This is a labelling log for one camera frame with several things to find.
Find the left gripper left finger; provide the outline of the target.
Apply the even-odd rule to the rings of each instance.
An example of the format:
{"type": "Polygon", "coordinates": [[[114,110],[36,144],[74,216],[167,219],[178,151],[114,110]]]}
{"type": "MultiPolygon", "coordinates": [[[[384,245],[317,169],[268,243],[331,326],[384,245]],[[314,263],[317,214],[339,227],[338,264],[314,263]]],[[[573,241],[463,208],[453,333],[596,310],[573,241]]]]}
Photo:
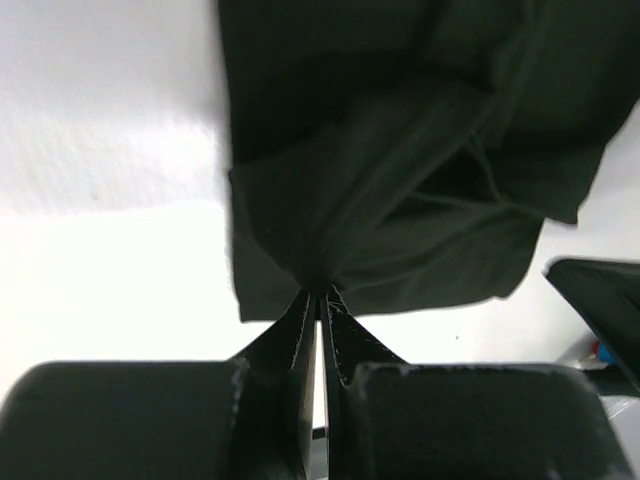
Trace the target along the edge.
{"type": "Polygon", "coordinates": [[[48,362],[1,410],[5,479],[306,479],[315,299],[224,361],[48,362]]]}

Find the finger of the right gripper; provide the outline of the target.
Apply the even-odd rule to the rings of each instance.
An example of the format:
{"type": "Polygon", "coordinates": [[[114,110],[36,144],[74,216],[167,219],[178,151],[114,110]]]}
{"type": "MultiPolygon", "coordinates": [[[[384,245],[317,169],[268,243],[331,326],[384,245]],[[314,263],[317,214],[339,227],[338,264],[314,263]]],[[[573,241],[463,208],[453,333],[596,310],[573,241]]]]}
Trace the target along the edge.
{"type": "MultiPolygon", "coordinates": [[[[639,264],[563,258],[546,272],[547,281],[580,315],[597,340],[639,346],[639,264]]],[[[584,371],[601,395],[637,395],[639,375],[584,371]]]]}

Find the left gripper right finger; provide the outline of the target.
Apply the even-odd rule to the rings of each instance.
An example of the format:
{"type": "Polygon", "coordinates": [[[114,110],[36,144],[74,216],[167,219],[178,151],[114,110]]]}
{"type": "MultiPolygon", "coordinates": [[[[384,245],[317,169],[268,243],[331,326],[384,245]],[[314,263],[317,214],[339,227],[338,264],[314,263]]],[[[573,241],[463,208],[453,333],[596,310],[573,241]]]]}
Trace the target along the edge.
{"type": "Polygon", "coordinates": [[[318,303],[332,479],[629,479],[595,386],[555,364],[410,364],[318,303]]]}

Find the black t shirt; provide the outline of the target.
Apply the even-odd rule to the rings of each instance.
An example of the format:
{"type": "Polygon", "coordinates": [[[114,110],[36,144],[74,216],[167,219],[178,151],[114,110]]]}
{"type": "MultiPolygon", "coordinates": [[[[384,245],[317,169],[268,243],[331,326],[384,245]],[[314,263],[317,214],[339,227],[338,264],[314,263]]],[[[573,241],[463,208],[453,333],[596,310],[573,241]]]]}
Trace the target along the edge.
{"type": "Polygon", "coordinates": [[[243,321],[505,298],[639,98],[635,1],[222,1],[243,321]]]}

